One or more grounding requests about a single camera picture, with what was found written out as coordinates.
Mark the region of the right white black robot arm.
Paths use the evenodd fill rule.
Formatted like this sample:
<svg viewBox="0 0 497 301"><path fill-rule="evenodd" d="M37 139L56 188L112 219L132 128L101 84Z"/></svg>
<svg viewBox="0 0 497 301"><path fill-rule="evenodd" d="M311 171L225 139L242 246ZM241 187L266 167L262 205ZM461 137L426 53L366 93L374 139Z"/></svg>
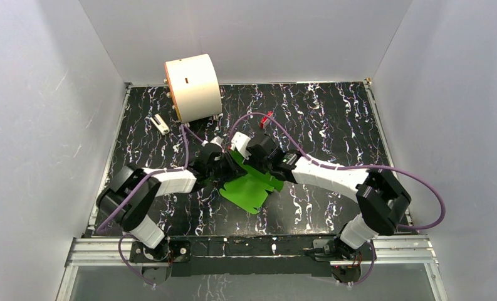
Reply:
<svg viewBox="0 0 497 301"><path fill-rule="evenodd" d="M393 235L411 203L410 194L392 171L381 167L331 165L298 150L284 151L266 134L248 137L236 132L231 147L244 163L279 181L313 185L355 201L359 214L334 240L335 251L344 260L352 259L378 235Z"/></svg>

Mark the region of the green paper box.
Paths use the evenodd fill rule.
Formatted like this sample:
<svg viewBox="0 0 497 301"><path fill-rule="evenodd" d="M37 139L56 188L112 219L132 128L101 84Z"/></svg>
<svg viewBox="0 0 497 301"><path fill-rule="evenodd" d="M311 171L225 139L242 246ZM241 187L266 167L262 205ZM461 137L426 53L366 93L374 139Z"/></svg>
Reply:
<svg viewBox="0 0 497 301"><path fill-rule="evenodd" d="M283 189L284 182L244 164L244 157L239 152L230 150L229 154L246 174L226 182L219 193L247 213L257 214L270 193Z"/></svg>

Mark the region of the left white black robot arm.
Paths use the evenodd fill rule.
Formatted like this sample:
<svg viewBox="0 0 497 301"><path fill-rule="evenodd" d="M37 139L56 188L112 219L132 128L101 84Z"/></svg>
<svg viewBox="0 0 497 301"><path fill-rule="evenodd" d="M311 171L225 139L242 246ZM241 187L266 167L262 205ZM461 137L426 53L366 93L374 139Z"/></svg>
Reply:
<svg viewBox="0 0 497 301"><path fill-rule="evenodd" d="M147 169L128 164L100 193L96 206L124 232L145 245L151 259L162 261L169 255L169 243L164 230L149 216L155 198L168 194L190 194L210 183L224 188L225 184L245 176L247 171L238 164L231 152L220 146L206 144L189 159L187 167Z"/></svg>

